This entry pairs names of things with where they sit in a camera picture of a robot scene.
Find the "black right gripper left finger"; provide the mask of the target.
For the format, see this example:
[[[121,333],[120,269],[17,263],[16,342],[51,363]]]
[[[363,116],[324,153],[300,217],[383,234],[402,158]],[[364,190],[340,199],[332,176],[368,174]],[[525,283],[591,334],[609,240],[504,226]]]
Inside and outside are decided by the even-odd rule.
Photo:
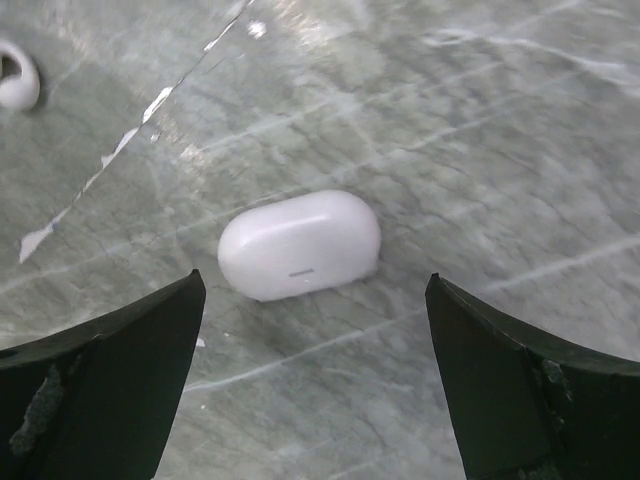
[[[4,479],[152,479],[191,367],[199,271],[1,352]]]

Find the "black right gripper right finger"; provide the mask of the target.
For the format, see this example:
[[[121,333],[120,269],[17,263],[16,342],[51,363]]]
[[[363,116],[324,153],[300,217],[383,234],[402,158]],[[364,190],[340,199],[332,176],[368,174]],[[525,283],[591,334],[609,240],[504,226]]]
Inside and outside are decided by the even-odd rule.
[[[468,479],[639,477],[639,365],[431,276],[431,338]]]

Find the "white oval charging case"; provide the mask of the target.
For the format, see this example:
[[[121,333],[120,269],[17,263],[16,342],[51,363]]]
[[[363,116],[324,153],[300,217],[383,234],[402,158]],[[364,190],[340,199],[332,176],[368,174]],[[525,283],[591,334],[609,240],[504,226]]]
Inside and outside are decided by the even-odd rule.
[[[232,288],[268,302],[336,288],[372,274],[382,232],[373,209],[342,190],[322,190],[250,209],[218,244]]]

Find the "white clip earbud right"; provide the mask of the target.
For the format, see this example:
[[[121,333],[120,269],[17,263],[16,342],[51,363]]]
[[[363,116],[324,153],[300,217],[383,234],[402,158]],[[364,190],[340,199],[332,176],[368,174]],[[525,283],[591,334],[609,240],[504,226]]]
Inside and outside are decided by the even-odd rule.
[[[13,111],[27,111],[38,102],[40,75],[32,57],[15,42],[1,39],[1,59],[8,58],[17,72],[1,77],[1,106]]]

